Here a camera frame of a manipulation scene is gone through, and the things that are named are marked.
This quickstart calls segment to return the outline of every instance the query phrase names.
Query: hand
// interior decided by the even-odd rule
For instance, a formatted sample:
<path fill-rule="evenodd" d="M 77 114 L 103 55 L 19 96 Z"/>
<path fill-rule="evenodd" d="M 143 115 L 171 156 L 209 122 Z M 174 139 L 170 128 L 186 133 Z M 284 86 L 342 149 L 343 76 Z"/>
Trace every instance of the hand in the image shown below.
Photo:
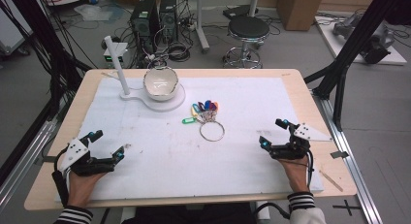
<path fill-rule="evenodd" d="M 278 159 L 278 162 L 284 167 L 291 189 L 294 192 L 309 192 L 306 180 L 307 156 L 295 160 Z"/>
<path fill-rule="evenodd" d="M 105 174 L 97 174 L 93 176 L 77 176 L 70 172 L 70 195 L 68 206 L 85 208 L 90 200 L 90 195 L 93 192 L 97 181 Z"/>

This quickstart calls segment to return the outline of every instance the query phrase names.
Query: sleeve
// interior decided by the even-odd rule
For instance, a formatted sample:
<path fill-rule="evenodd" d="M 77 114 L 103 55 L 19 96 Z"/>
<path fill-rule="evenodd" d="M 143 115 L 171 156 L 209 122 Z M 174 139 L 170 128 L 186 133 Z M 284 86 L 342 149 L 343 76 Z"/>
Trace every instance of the sleeve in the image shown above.
<path fill-rule="evenodd" d="M 291 224 L 325 224 L 324 213 L 315 207 L 314 197 L 310 192 L 293 193 L 288 196 L 291 208 Z"/>
<path fill-rule="evenodd" d="M 90 224 L 93 213 L 84 208 L 66 206 L 54 224 Z"/>

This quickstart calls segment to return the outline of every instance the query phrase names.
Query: metal ring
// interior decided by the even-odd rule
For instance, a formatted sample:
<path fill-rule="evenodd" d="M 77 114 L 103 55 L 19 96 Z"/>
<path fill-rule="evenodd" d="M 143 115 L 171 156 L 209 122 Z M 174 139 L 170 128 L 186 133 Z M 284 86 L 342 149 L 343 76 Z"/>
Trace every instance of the metal ring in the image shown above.
<path fill-rule="evenodd" d="M 216 139 L 216 140 L 208 139 L 208 138 L 203 134 L 203 126 L 205 126 L 205 125 L 208 124 L 208 123 L 216 123 L 216 124 L 218 124 L 218 125 L 221 127 L 221 129 L 223 130 L 223 134 L 222 134 L 218 139 Z M 207 140 L 207 141 L 210 141 L 210 142 L 218 142 L 218 141 L 220 141 L 220 140 L 224 137 L 224 135 L 226 134 L 226 130 L 224 129 L 224 126 L 223 126 L 220 122 L 218 122 L 218 121 L 207 121 L 207 122 L 202 123 L 202 126 L 200 126 L 200 134 L 201 134 L 202 137 L 203 137 L 205 140 Z"/>

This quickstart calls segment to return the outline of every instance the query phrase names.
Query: stool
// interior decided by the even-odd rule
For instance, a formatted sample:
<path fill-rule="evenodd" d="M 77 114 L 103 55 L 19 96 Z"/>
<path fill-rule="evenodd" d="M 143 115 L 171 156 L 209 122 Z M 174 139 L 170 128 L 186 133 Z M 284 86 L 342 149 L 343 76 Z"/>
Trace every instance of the stool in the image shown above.
<path fill-rule="evenodd" d="M 238 16 L 229 23 L 229 36 L 242 41 L 242 47 L 231 48 L 223 57 L 224 65 L 236 68 L 263 68 L 260 55 L 249 48 L 250 43 L 261 43 L 269 36 L 269 26 L 256 17 Z"/>

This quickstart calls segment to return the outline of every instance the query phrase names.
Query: floor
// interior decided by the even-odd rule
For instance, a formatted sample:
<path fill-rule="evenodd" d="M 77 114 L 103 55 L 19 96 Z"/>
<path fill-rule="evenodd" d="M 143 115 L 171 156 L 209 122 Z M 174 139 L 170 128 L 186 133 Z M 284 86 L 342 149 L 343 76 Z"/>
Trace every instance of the floor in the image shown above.
<path fill-rule="evenodd" d="M 98 68 L 106 68 L 101 42 L 108 35 L 119 35 L 127 27 L 130 14 L 123 9 L 101 2 L 105 10 L 112 11 L 109 21 L 81 20 L 74 16 L 73 7 L 60 10 L 64 19 L 71 23 L 68 31 L 79 43 L 87 56 Z M 172 62 L 172 68 L 221 68 L 222 56 L 238 42 L 227 36 L 228 20 L 222 15 L 226 7 L 204 11 L 205 34 L 210 44 L 210 51 L 202 54 L 195 33 L 190 49 L 191 57 L 186 62 Z M 275 10 L 260 9 L 260 15 L 277 17 Z M 281 23 L 274 23 L 280 30 L 279 35 L 271 35 L 265 40 L 259 53 L 264 68 L 295 68 L 306 77 L 328 66 L 333 56 L 327 47 L 317 26 L 311 26 L 306 32 L 285 31 Z M 395 26 L 395 29 L 409 28 Z M 400 39 L 411 45 L 410 39 Z M 409 47 L 394 43 L 394 48 L 407 60 L 411 61 Z M 79 60 L 90 64 L 83 53 L 75 48 Z M 354 157 L 361 169 L 366 186 L 372 196 L 383 222 L 411 223 L 411 151 L 408 138 L 411 136 L 411 67 L 392 65 L 364 65 L 353 63 L 347 74 L 342 127 Z M 0 163 L 4 163 L 22 135 L 28 129 L 40 110 L 46 104 L 49 76 L 41 67 L 34 53 L 29 56 L 15 53 L 8 60 L 0 62 Z M 308 85 L 314 88 L 316 80 Z M 0 213 L 1 223 L 32 223 L 42 220 L 52 223 L 59 210 L 27 211 L 23 204 L 31 184 L 40 166 L 34 164 L 21 184 Z M 287 207 L 286 201 L 276 201 Z M 357 197 L 319 198 L 316 205 L 321 208 L 329 223 L 366 223 L 364 215 L 358 209 Z M 95 208 L 93 223 L 100 223 L 104 210 Z M 106 223 L 119 223 L 121 208 L 112 208 Z M 287 223 L 275 209 L 270 210 L 269 223 Z"/>

